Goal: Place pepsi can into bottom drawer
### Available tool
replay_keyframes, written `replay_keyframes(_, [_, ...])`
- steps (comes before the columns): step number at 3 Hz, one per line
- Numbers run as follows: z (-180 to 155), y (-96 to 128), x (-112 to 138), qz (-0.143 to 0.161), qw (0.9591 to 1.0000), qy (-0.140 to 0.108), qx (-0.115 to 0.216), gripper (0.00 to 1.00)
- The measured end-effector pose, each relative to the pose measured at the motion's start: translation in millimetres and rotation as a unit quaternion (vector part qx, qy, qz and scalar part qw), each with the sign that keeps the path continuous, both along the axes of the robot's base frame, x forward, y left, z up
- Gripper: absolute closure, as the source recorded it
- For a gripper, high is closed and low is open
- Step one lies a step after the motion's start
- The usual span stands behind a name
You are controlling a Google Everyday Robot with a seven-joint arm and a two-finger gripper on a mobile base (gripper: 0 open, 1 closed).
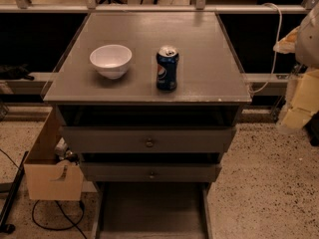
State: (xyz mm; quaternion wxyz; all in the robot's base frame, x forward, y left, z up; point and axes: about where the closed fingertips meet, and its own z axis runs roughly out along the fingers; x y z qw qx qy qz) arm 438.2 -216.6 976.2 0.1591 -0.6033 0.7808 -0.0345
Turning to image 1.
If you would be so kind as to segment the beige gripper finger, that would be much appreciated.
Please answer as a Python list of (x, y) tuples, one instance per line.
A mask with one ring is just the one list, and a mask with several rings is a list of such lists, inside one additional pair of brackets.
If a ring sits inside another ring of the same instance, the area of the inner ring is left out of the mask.
[(304, 74), (291, 76), (276, 127), (289, 134), (307, 125), (319, 112), (319, 69), (310, 68)]

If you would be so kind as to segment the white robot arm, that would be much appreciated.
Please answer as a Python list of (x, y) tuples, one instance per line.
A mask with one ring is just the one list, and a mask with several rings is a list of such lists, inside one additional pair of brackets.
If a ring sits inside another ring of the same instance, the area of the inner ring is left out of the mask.
[(296, 61), (307, 68), (301, 76), (289, 77), (285, 105), (277, 122), (281, 133), (292, 133), (307, 125), (319, 112), (319, 4), (273, 50), (294, 53)]

